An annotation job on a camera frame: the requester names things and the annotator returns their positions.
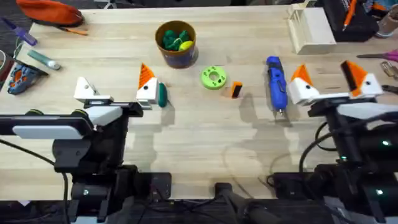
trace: glue stick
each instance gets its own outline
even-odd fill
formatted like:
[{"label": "glue stick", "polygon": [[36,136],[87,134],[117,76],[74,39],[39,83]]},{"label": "glue stick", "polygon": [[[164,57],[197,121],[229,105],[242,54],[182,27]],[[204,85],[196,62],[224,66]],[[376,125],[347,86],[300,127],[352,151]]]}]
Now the glue stick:
[{"label": "glue stick", "polygon": [[31,56],[33,59],[36,59],[39,62],[43,63],[48,68],[51,68],[54,70],[58,70],[61,68],[61,65],[59,65],[56,61],[36,52],[35,50],[30,50],[27,54],[29,56]]}]

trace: green marker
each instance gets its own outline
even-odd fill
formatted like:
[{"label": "green marker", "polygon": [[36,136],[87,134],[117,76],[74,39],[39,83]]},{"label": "green marker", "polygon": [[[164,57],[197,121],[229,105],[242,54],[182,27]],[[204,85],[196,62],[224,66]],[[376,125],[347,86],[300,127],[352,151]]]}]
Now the green marker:
[{"label": "green marker", "polygon": [[159,83],[158,104],[161,108],[167,106],[167,89],[163,83]]}]

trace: orange pouch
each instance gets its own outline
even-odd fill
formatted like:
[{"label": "orange pouch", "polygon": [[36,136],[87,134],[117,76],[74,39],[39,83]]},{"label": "orange pouch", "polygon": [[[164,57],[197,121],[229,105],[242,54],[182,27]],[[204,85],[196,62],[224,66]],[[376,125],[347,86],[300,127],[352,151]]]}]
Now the orange pouch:
[{"label": "orange pouch", "polygon": [[84,18],[79,10],[49,0],[17,0],[22,12],[34,22],[57,27],[80,26]]}]

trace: wooden table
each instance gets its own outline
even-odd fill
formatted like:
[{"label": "wooden table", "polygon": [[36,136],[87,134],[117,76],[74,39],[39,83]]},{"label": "wooden table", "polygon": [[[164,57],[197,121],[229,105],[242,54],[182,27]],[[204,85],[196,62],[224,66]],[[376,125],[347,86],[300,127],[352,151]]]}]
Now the wooden table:
[{"label": "wooden table", "polygon": [[[346,91],[340,63],[349,59],[380,83],[394,81],[381,70],[378,59],[358,59],[356,54],[386,52],[398,41],[371,39],[366,43],[339,43],[333,54],[295,55],[287,28],[287,6],[203,7],[168,9],[85,10],[89,36],[62,32],[34,24],[38,52],[57,60],[62,70],[47,69],[27,56],[24,45],[18,59],[49,72],[25,93],[13,96],[3,90],[0,113],[22,114],[31,108],[44,113],[71,113],[82,104],[73,99],[77,78],[83,76],[104,95],[116,101],[134,101],[141,62],[168,86],[172,106],[145,111],[131,119],[124,160],[143,171],[172,174],[173,198],[209,198],[215,182],[231,182],[245,197],[272,198],[263,186],[266,175],[295,171],[303,149],[314,139],[322,118],[309,118],[308,107],[289,105],[291,127],[276,123],[267,92],[265,59],[278,55],[286,79],[306,63],[315,86],[324,93]],[[190,68],[168,67],[156,47],[155,31],[163,22],[189,22],[197,32],[199,58]],[[221,90],[207,90],[200,72],[209,65],[222,66],[228,82]],[[229,97],[232,81],[243,82],[238,99]],[[381,102],[397,103],[386,94]],[[52,141],[2,136],[53,159]],[[314,150],[306,166],[333,162],[336,153]],[[1,146],[0,199],[61,199],[60,174],[45,162]]]}]

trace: small orange object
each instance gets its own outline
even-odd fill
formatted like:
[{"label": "small orange object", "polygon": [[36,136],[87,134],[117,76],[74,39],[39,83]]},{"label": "small orange object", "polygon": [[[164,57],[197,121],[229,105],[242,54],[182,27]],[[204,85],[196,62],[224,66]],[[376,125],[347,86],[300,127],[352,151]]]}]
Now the small orange object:
[{"label": "small orange object", "polygon": [[349,86],[349,90],[353,96],[358,96],[361,94],[361,86],[363,81],[365,80],[366,75],[368,74],[360,66],[356,65],[349,60],[344,61],[341,64],[341,68],[343,69],[344,75],[347,79],[347,83]]},{"label": "small orange object", "polygon": [[232,98],[237,98],[239,96],[239,92],[242,89],[242,83],[241,82],[234,82],[232,84],[232,93],[231,93],[231,97]]},{"label": "small orange object", "polygon": [[295,79],[295,78],[301,78],[303,81],[308,83],[310,86],[313,86],[312,80],[311,80],[310,76],[308,75],[307,68],[304,64],[299,66],[299,68],[296,69],[296,71],[294,71],[291,81],[293,81],[293,79]]},{"label": "small orange object", "polygon": [[350,24],[351,19],[354,16],[355,13],[355,6],[356,6],[356,0],[351,0],[351,3],[349,4],[349,9],[348,13],[346,16],[346,20],[344,21],[344,26],[343,26],[343,31],[347,28],[347,26]]},{"label": "small orange object", "polygon": [[79,34],[79,35],[88,35],[86,31],[83,30],[77,30],[77,29],[71,29],[71,28],[64,28],[64,27],[58,27],[60,30],[66,31],[66,32],[71,32],[74,34]]},{"label": "small orange object", "polygon": [[380,10],[380,11],[387,11],[387,9],[384,6],[380,5],[378,2],[375,2],[373,4],[372,9]]},{"label": "small orange object", "polygon": [[147,83],[151,78],[155,78],[154,73],[148,66],[146,66],[144,63],[141,63],[138,89],[141,89],[145,85],[145,83]]}]

